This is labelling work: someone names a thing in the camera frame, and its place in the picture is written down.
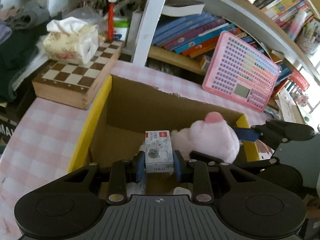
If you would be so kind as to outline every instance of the yellow box edge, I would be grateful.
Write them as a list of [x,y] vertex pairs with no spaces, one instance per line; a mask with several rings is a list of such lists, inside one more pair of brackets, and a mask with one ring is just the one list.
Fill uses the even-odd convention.
[[[243,114],[238,121],[236,121],[236,124],[239,128],[250,128],[248,120]],[[257,145],[254,142],[248,142],[248,141],[242,141],[244,151],[245,151],[245,156],[247,158],[248,162],[254,162],[254,161],[259,161],[259,152]]]
[[76,148],[69,162],[67,173],[75,171],[86,164],[86,157],[88,155],[88,150],[93,138],[93,134],[96,130],[102,109],[111,91],[111,87],[112,77],[111,75],[108,75],[96,99],[94,100],[88,117],[84,123],[81,134],[78,138],[78,142],[76,144]]

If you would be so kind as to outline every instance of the table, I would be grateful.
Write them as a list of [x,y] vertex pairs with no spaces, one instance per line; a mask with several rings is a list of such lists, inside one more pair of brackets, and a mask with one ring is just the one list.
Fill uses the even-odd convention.
[[[110,74],[244,113],[249,125],[264,124],[269,118],[209,94],[200,85],[143,66],[117,61]],[[28,109],[0,159],[1,240],[17,240],[21,236],[13,214],[19,198],[66,174],[90,109],[85,111],[42,98],[37,98]]]

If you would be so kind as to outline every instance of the purple book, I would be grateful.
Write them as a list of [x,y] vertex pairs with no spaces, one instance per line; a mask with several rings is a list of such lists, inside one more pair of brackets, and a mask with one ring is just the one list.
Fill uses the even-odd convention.
[[221,19],[218,19],[218,20],[216,20],[214,22],[211,22],[211,23],[208,23],[206,25],[203,25],[203,26],[201,26],[201,27],[199,27],[199,28],[197,28],[197,29],[195,29],[195,30],[193,30],[191,32],[188,32],[188,33],[176,38],[175,40],[169,42],[168,44],[166,44],[164,46],[164,48],[166,50],[172,51],[176,47],[184,45],[184,44],[188,43],[190,40],[196,38],[199,34],[204,33],[204,32],[206,32],[208,30],[211,30],[211,29],[213,29],[213,28],[215,28],[217,26],[220,26],[220,25],[222,25],[224,23],[226,23],[225,19],[221,18]]

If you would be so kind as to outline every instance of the white book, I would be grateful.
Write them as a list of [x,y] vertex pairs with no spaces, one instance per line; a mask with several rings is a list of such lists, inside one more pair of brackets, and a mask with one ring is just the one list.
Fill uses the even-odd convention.
[[126,48],[128,50],[134,51],[142,14],[143,11],[141,11],[140,9],[137,9],[132,13],[132,19],[126,45]]
[[199,1],[177,1],[171,4],[165,4],[161,14],[171,17],[183,17],[191,14],[201,14],[204,3]]

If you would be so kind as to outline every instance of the wooden shelf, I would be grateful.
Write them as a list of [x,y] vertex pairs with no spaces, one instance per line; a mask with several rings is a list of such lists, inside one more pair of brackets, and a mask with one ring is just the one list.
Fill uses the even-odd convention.
[[185,57],[181,54],[167,51],[163,48],[151,46],[148,57],[161,60],[163,62],[178,66],[202,76],[205,76],[206,74],[206,71],[201,69],[198,62],[196,62],[195,60],[192,60],[191,58]]
[[247,0],[200,0],[206,5],[204,10],[223,16],[240,28],[247,30],[268,48],[283,52],[294,64],[299,62],[320,85],[320,75],[309,58],[289,36],[263,12]]

